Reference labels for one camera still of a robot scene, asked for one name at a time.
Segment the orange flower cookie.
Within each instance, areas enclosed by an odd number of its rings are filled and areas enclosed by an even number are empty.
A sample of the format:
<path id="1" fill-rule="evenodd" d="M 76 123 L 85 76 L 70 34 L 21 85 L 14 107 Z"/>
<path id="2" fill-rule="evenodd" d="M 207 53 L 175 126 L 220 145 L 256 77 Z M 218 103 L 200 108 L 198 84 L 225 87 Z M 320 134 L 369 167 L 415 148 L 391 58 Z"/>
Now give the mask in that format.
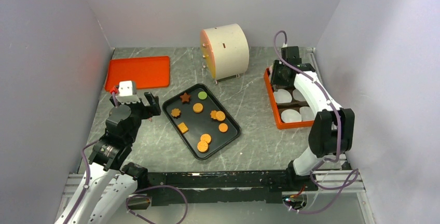
<path id="1" fill-rule="evenodd" d="M 213 110 L 213 111 L 211 111 L 210 112 L 210 117 L 212 118 L 212 119 L 214 119 L 214 120 L 216 120 L 217 119 L 217 111 L 216 110 Z"/>
<path id="2" fill-rule="evenodd" d="M 173 118 L 178 118 L 178 117 L 180 117 L 180 116 L 181 116 L 181 110 L 178 109 L 178 108 L 174 108 L 174 109 L 172 109 L 172 110 L 171 110 L 171 116 L 172 116 Z"/>

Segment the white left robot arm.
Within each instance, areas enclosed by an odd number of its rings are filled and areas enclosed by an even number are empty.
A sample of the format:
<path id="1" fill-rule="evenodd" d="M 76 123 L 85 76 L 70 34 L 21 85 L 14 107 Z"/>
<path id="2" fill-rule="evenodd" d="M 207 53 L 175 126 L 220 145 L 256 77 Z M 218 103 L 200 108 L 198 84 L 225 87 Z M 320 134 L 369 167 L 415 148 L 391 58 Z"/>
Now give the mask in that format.
<path id="1" fill-rule="evenodd" d="M 105 122 L 104 134 L 90 143 L 92 153 L 81 154 L 86 171 L 72 199 L 56 223 L 86 223 L 97 206 L 104 189 L 119 172 L 132 151 L 142 120 L 159 116 L 159 97 L 145 92 L 148 105 L 135 94 L 110 101 L 114 107 Z"/>

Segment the black baking tray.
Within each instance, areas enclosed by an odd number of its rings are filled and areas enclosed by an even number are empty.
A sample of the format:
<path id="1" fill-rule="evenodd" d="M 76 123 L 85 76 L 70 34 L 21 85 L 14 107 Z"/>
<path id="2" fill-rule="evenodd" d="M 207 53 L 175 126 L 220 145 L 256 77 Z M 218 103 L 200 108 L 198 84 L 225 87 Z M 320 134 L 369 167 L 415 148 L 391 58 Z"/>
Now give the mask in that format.
<path id="1" fill-rule="evenodd" d="M 200 100 L 198 98 L 198 93 L 200 91 L 205 91 L 208 94 L 207 99 Z M 187 92 L 191 95 L 190 102 L 186 104 L 182 104 L 180 99 L 180 95 L 182 95 L 184 92 Z M 201 103 L 203 105 L 203 111 L 201 113 L 195 113 L 193 111 L 192 108 L 195 103 Z M 174 108 L 181 110 L 180 117 L 173 118 L 171 116 L 171 110 Z M 218 152 L 226 145 L 234 141 L 241 134 L 241 127 L 238 125 L 238 123 L 228 113 L 226 108 L 220 103 L 220 101 L 208 89 L 208 87 L 201 83 L 195 84 L 188 89 L 185 89 L 183 92 L 166 100 L 162 105 L 162 110 L 192 155 L 198 160 L 205 160 L 209 158 L 214 153 Z M 213 110 L 223 111 L 226 115 L 226 119 L 224 121 L 212 119 L 210 117 L 210 112 Z M 177 125 L 182 122 L 184 122 L 189 128 L 189 131 L 185 134 L 182 134 L 177 127 Z M 218 126 L 220 123 L 226 123 L 228 125 L 228 131 L 226 133 L 219 131 Z M 209 144 L 209 150 L 205 153 L 200 153 L 197 150 L 197 144 L 200 142 L 201 135 L 205 133 L 211 135 L 212 141 Z"/>

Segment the orange tray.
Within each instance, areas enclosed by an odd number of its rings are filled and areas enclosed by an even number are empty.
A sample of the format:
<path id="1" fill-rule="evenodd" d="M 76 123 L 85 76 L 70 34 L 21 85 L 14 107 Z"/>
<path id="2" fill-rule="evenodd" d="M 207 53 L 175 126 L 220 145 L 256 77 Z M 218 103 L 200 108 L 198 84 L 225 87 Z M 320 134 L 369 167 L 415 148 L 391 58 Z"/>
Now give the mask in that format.
<path id="1" fill-rule="evenodd" d="M 111 60 L 104 89 L 110 92 L 121 81 L 134 81 L 137 89 L 165 88 L 170 84 L 170 57 Z"/>

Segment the orange cookie box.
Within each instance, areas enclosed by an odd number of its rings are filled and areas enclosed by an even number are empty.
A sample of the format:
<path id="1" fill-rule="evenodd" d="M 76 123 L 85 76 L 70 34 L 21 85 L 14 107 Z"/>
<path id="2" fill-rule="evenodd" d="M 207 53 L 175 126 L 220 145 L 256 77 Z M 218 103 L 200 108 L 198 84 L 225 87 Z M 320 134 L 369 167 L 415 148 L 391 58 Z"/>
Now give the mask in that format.
<path id="1" fill-rule="evenodd" d="M 296 122 L 285 122 L 281 117 L 282 113 L 285 110 L 295 110 L 300 114 L 300 108 L 301 107 L 309 107 L 309 105 L 306 102 L 296 101 L 294 99 L 291 100 L 290 103 L 280 103 L 278 104 L 275 100 L 274 87 L 270 84 L 270 68 L 266 68 L 265 72 L 263 73 L 263 79 L 265 82 L 266 91 L 268 94 L 270 106 L 272 109 L 274 122 L 278 129 L 293 129 L 293 128 L 306 128 L 311 127 L 313 125 L 313 120 L 306 120 L 306 121 L 296 121 Z"/>

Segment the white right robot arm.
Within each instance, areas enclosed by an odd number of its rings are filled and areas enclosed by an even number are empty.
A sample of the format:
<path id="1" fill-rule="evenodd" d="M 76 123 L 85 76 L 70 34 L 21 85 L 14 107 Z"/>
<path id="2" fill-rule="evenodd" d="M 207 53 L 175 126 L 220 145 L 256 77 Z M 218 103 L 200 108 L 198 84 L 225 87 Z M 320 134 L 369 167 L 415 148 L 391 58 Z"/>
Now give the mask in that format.
<path id="1" fill-rule="evenodd" d="M 354 112 L 330 96 L 313 66 L 302 63 L 297 46 L 284 44 L 276 54 L 279 58 L 272 65 L 271 84 L 297 89 L 314 115 L 308 148 L 293 161 L 294 171 L 285 176 L 286 186 L 298 190 L 305 184 L 305 175 L 325 162 L 338 162 L 351 149 Z"/>

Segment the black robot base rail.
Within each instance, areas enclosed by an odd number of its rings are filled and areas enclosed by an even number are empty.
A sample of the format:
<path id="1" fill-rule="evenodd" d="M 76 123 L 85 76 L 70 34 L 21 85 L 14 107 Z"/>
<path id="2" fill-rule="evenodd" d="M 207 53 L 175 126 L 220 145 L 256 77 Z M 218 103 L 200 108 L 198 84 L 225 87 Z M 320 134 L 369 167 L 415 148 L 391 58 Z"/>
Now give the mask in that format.
<path id="1" fill-rule="evenodd" d="M 153 206 L 184 203 L 265 202 L 317 191 L 309 176 L 284 170 L 223 172 L 149 172 L 138 189 L 151 198 Z"/>

